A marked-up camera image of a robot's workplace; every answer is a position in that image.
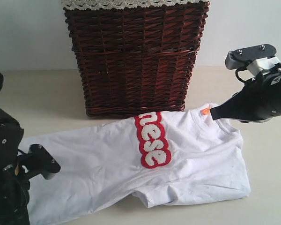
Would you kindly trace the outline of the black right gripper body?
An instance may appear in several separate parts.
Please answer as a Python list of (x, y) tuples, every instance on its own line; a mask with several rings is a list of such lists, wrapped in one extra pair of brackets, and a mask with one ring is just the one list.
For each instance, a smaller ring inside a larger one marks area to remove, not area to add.
[(265, 121), (281, 116), (281, 73), (266, 75), (263, 82), (251, 83), (243, 88), (241, 121)]

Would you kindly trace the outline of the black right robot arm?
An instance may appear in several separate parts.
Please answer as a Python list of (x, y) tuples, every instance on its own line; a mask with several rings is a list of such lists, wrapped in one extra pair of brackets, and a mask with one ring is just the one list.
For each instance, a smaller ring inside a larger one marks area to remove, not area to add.
[(210, 109), (213, 120), (265, 122), (281, 116), (281, 73), (256, 76), (223, 104)]

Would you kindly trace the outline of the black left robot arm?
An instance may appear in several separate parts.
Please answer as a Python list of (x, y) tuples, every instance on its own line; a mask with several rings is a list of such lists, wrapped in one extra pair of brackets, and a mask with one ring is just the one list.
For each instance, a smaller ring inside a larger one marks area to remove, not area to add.
[(0, 225), (28, 225), (29, 195), (18, 165), (18, 146), (24, 130), (0, 109)]

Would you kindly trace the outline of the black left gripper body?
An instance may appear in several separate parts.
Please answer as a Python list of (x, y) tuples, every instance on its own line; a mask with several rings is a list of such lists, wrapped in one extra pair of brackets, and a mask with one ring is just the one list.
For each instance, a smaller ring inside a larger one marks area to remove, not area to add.
[(0, 171), (0, 225), (29, 225), (30, 182), (19, 165)]

